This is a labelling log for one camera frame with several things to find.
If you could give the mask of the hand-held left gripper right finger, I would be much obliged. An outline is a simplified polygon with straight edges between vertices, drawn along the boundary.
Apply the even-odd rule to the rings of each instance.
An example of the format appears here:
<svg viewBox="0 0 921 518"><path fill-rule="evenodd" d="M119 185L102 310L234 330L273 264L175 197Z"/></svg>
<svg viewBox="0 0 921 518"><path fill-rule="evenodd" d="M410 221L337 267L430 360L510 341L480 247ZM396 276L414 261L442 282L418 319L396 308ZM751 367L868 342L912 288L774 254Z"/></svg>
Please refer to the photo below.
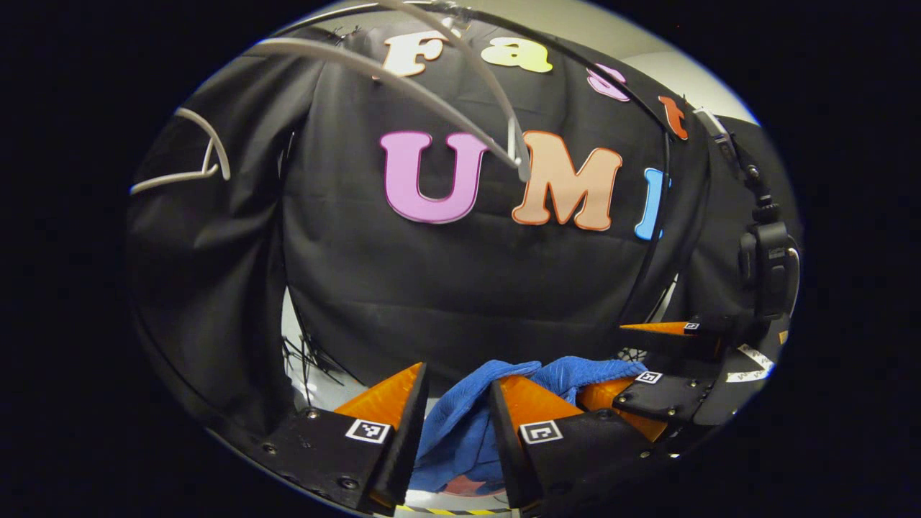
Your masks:
<svg viewBox="0 0 921 518"><path fill-rule="evenodd" d="M647 438L611 409L583 411L523 375L494 381L489 404L509 504L521 512L586 512L643 472Z"/></svg>

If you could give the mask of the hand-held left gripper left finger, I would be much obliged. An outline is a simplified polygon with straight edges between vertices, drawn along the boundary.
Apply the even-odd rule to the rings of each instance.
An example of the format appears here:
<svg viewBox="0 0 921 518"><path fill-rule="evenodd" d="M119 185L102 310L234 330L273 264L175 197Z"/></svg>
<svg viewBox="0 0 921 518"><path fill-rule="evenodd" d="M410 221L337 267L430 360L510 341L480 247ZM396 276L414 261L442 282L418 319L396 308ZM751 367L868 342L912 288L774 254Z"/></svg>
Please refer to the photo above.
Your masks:
<svg viewBox="0 0 921 518"><path fill-rule="evenodd" d="M361 514L405 502L425 418L427 364L417 362L338 409L309 407L259 442L259 463L303 491Z"/></svg>

